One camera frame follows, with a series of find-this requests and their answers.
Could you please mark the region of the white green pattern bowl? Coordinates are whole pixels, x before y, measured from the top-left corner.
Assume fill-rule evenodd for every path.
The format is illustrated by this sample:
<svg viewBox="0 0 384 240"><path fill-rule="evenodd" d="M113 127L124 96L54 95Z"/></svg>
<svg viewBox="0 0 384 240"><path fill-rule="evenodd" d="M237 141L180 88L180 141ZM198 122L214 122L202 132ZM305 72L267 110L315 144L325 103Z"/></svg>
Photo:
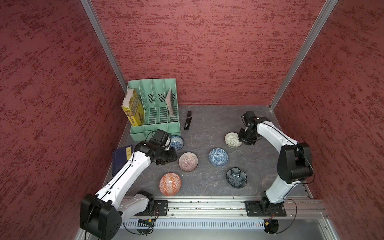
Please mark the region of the white green pattern bowl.
<svg viewBox="0 0 384 240"><path fill-rule="evenodd" d="M230 148L238 148L242 142L239 140L238 133L230 132L225 135L225 143Z"/></svg>

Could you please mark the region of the pink striped bowl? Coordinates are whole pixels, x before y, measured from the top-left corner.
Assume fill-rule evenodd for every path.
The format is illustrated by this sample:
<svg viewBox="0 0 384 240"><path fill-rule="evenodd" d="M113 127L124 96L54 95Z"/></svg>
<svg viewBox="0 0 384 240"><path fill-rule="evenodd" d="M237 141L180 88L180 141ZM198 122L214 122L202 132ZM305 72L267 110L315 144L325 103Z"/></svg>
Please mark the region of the pink striped bowl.
<svg viewBox="0 0 384 240"><path fill-rule="evenodd" d="M179 158L179 167L184 172L192 172L198 166L198 157L191 152L184 153Z"/></svg>

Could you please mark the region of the orange white pattern bowl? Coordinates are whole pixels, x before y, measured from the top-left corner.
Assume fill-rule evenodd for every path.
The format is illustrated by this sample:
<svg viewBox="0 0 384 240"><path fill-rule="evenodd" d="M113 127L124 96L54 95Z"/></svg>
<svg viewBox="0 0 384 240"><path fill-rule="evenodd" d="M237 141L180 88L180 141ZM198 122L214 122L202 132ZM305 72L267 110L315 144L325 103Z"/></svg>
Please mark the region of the orange white pattern bowl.
<svg viewBox="0 0 384 240"><path fill-rule="evenodd" d="M159 183L159 189L164 196L176 195L182 186L182 181L179 175L175 173L165 174Z"/></svg>

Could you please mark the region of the dark flower-shaped bowl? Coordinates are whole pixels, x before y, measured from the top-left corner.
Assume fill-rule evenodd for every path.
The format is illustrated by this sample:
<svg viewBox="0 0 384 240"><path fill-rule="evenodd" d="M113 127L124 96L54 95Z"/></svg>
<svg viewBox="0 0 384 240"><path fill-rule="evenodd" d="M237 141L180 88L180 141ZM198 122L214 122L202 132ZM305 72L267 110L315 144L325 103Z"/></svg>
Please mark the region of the dark flower-shaped bowl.
<svg viewBox="0 0 384 240"><path fill-rule="evenodd" d="M236 189L241 189L247 185L246 173L237 167L227 171L226 180L231 187Z"/></svg>

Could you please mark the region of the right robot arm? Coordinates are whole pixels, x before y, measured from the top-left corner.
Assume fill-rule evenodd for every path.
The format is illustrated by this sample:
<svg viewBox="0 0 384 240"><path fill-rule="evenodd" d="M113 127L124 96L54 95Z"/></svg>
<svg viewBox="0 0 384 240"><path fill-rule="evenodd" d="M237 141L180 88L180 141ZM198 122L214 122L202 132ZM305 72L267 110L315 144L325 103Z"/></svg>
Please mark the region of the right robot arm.
<svg viewBox="0 0 384 240"><path fill-rule="evenodd" d="M242 115L244 129L239 141L250 146L264 138L279 152L275 181L264 192L260 208L264 214L275 212L284 204L285 197L307 178L314 175L311 148L300 143L281 130L266 117L257 117L249 111Z"/></svg>

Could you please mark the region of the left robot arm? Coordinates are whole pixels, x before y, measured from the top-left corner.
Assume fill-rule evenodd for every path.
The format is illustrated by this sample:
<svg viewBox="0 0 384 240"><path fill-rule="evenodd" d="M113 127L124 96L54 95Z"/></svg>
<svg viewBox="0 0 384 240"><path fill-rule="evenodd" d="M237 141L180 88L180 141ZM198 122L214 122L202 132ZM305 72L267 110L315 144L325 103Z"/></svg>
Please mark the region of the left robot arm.
<svg viewBox="0 0 384 240"><path fill-rule="evenodd" d="M174 148L148 142L135 146L131 158L113 179L95 195L87 194L81 202L80 228L100 240L111 240L122 223L137 214L155 216L154 196L139 191L131 199L124 197L140 174L152 162L167 164L177 160Z"/></svg>

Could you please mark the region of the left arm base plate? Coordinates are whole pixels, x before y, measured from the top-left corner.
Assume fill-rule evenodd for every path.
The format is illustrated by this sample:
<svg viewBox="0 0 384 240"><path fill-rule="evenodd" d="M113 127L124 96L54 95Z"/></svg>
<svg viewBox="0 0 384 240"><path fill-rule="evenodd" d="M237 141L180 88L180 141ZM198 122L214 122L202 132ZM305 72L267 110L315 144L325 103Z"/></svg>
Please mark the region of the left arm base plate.
<svg viewBox="0 0 384 240"><path fill-rule="evenodd" d="M167 200L149 201L147 208L143 212L136 214L136 216L166 216L168 213L168 205L169 201Z"/></svg>

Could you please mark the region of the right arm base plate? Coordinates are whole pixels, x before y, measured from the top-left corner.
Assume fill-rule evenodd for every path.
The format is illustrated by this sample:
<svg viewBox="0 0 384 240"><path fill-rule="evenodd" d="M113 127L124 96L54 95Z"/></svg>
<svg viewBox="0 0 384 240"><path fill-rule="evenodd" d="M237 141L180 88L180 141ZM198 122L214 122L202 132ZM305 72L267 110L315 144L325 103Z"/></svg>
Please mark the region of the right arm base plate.
<svg viewBox="0 0 384 240"><path fill-rule="evenodd" d="M286 217L283 203L272 204L268 201L245 201L248 217Z"/></svg>

